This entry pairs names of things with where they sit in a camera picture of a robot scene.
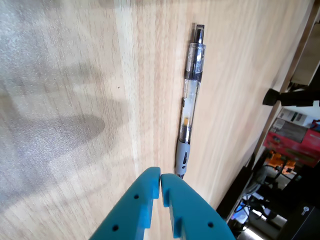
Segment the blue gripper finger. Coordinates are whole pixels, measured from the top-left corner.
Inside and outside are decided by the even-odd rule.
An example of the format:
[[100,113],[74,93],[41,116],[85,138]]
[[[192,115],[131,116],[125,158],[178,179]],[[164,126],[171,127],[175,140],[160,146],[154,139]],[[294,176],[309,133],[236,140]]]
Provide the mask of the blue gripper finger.
[[169,208],[173,238],[233,240],[223,218],[185,181],[172,173],[160,176],[163,205]]
[[160,195],[159,167],[146,169],[108,213],[91,240],[142,240],[151,227],[153,201]]

